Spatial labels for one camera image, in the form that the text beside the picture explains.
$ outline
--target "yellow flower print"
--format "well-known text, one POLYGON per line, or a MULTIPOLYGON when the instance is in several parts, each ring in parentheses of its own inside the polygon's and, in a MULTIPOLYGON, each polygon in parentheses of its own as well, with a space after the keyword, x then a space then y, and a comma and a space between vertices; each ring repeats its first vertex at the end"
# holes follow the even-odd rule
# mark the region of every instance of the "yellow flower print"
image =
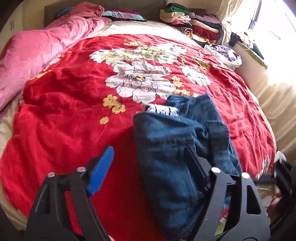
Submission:
POLYGON ((190 92, 183 89, 183 90, 179 90, 179 89, 176 89, 174 92, 173 92, 174 95, 182 95, 182 96, 190 96, 190 92))
POLYGON ((173 81, 175 81, 175 82, 180 82, 180 78, 178 78, 177 76, 173 76, 172 78, 171 78, 173 81))
POLYGON ((127 46, 138 46, 138 45, 147 46, 147 44, 142 44, 140 41, 128 42, 128 43, 124 43, 123 45, 127 45, 127 46))
POLYGON ((176 82, 176 81, 174 81, 173 82, 173 85, 176 86, 176 87, 178 87, 178 88, 184 87, 184 85, 182 84, 182 82, 176 82))
POLYGON ((180 57, 182 64, 188 63, 186 59, 180 57))
POLYGON ((103 99, 103 106, 111 108, 112 106, 118 104, 117 96, 108 95, 106 98, 103 99))
POLYGON ((172 81, 173 81, 173 85, 176 86, 176 87, 183 87, 184 85, 182 84, 181 82, 181 79, 178 78, 177 76, 173 76, 172 78, 172 81))
POLYGON ((187 91, 187 90, 183 90, 182 93, 181 93, 181 95, 183 95, 183 96, 190 96, 190 92, 187 91))
POLYGON ((34 76, 32 79, 30 79, 30 80, 33 80, 33 79, 35 79, 35 78, 39 79, 39 78, 41 78, 43 75, 47 74, 47 73, 50 72, 50 71, 51 71, 51 70, 48 70, 48 71, 45 71, 45 72, 43 72, 43 73, 41 73, 41 74, 38 74, 38 75, 34 76))
POLYGON ((101 125, 106 125, 108 123, 108 121, 109 121, 109 117, 105 116, 102 119, 100 119, 100 124, 101 125))
POLYGON ((125 112, 126 111, 126 106, 124 104, 117 103, 113 108, 112 112, 115 114, 119 114, 120 112, 125 112))
POLYGON ((197 58, 197 57, 192 57, 192 59, 205 71, 210 70, 211 67, 210 67, 209 63, 207 63, 204 60, 197 58))

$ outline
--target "folded clothes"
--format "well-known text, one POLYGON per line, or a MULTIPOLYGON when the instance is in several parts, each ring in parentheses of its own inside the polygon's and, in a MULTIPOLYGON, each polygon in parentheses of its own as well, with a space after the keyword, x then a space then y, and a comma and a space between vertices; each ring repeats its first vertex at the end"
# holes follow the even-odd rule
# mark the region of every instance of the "folded clothes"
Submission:
POLYGON ((193 12, 190 12, 188 15, 190 18, 197 18, 208 23, 220 23, 220 20, 212 14, 205 14, 204 16, 199 16, 193 12))
POLYGON ((190 24, 187 20, 184 20, 184 19, 176 19, 172 22, 173 25, 176 25, 176 24, 190 24))
POLYGON ((187 37, 189 37, 190 39, 194 39, 194 40, 196 40, 198 42, 201 42, 201 43, 209 43, 209 44, 216 43, 216 40, 209 40, 207 38, 203 38, 201 36, 198 36, 198 35, 196 35, 194 33, 187 35, 187 37))
POLYGON ((192 28, 192 25, 191 25, 191 24, 189 24, 189 23, 184 23, 184 24, 175 24, 173 27, 174 27, 174 28, 175 28, 175 27, 182 27, 182 28, 190 28, 190 29, 193 29, 193 28, 192 28))
POLYGON ((176 20, 174 20, 174 21, 172 22, 172 25, 176 25, 176 24, 184 24, 184 22, 182 22, 182 21, 176 19, 176 20))
POLYGON ((180 18, 180 19, 185 19, 185 20, 187 20, 187 21, 190 21, 190 20, 191 20, 191 18, 189 18, 188 15, 179 16, 179 18, 180 18))
POLYGON ((183 13, 183 12, 166 12, 165 10, 161 9, 160 15, 163 18, 173 18, 173 17, 177 17, 177 16, 184 16, 185 13, 183 13))
POLYGON ((196 15, 199 15, 199 16, 203 16, 203 15, 207 14, 207 10, 206 9, 201 9, 201 8, 191 8, 190 12, 193 12, 196 15))
POLYGON ((182 9, 182 10, 185 10, 185 11, 188 11, 190 12, 191 10, 189 8, 186 8, 185 6, 181 5, 181 4, 177 4, 177 3, 169 3, 167 5, 167 7, 177 7, 179 9, 182 9))
POLYGON ((174 18, 163 18, 163 17, 161 16, 161 14, 159 15, 159 18, 160 18, 161 21, 163 21, 163 22, 165 22, 165 23, 172 23, 172 22, 175 21, 175 20, 180 20, 180 21, 182 21, 182 22, 184 22, 184 21, 189 22, 189 21, 191 20, 190 18, 180 18, 180 16, 178 16, 178 17, 174 17, 174 18))
POLYGON ((193 25, 193 32, 195 34, 198 34, 199 36, 203 38, 207 38, 209 40, 218 40, 220 38, 219 33, 213 33, 209 30, 206 30, 204 28, 201 28, 199 26, 193 25))
POLYGON ((176 28, 176 29, 179 30, 181 33, 186 34, 186 35, 188 35, 188 34, 192 34, 192 33, 193 33, 192 28, 180 27, 180 26, 176 27, 176 25, 174 25, 174 28, 176 28))
POLYGON ((201 28, 203 28, 203 29, 206 29, 206 30, 208 30, 208 31, 211 31, 211 32, 213 32, 213 33, 216 33, 216 34, 219 33, 219 30, 218 30, 218 29, 211 28, 210 26, 205 25, 204 23, 202 23, 202 22, 200 22, 200 21, 198 21, 198 20, 194 20, 194 19, 192 19, 192 20, 190 21, 190 23, 191 23, 192 25, 199 26, 199 27, 201 27, 201 28))
POLYGON ((209 22, 205 22, 205 21, 202 21, 202 20, 199 20, 197 18, 192 18, 193 20, 197 20, 205 25, 208 25, 209 27, 211 28, 214 28, 214 29, 221 29, 221 25, 219 23, 209 23, 209 22))
POLYGON ((186 10, 183 10, 183 9, 181 9, 181 8, 177 8, 177 7, 173 7, 173 6, 171 6, 171 7, 166 7, 165 9, 164 9, 166 12, 183 12, 183 13, 185 13, 186 15, 188 15, 188 11, 186 11, 186 10))
POLYGON ((195 39, 192 39, 194 42, 196 42, 200 47, 204 48, 206 45, 209 45, 208 42, 199 42, 195 39))
POLYGON ((165 22, 165 23, 171 23, 171 22, 173 22, 174 20, 179 19, 178 17, 174 17, 174 18, 163 18, 163 17, 161 16, 161 14, 159 15, 159 18, 160 18, 161 21, 163 21, 163 22, 165 22))

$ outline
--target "blue jeans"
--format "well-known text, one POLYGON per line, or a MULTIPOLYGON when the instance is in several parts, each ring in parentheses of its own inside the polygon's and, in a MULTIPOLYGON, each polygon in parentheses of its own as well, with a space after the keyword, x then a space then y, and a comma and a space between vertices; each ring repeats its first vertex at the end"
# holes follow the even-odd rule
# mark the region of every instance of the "blue jeans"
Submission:
POLYGON ((204 206, 184 160, 184 147, 225 173, 240 175, 242 169, 223 123, 208 94, 197 98, 170 96, 164 103, 178 108, 179 116, 138 113, 134 133, 141 175, 150 203, 169 241, 186 239, 204 206))

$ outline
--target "cabinet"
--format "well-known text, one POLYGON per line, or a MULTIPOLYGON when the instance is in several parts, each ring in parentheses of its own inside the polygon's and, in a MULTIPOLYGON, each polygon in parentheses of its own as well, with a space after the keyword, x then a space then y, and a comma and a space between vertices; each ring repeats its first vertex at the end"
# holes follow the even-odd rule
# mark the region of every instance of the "cabinet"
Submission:
POLYGON ((21 2, 20 5, 18 5, 18 7, 14 10, 0 32, 0 52, 13 34, 23 30, 22 10, 23 2, 21 2))

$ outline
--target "curtain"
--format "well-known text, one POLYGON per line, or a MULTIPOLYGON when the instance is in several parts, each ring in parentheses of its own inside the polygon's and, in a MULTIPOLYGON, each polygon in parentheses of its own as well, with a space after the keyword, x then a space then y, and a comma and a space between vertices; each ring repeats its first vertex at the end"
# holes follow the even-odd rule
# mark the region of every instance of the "curtain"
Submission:
POLYGON ((291 72, 269 66, 263 78, 250 85, 274 132, 277 149, 296 162, 296 81, 291 72))
POLYGON ((220 20, 224 36, 222 39, 222 45, 228 46, 231 35, 231 18, 237 12, 241 6, 243 0, 222 0, 217 17, 220 20))

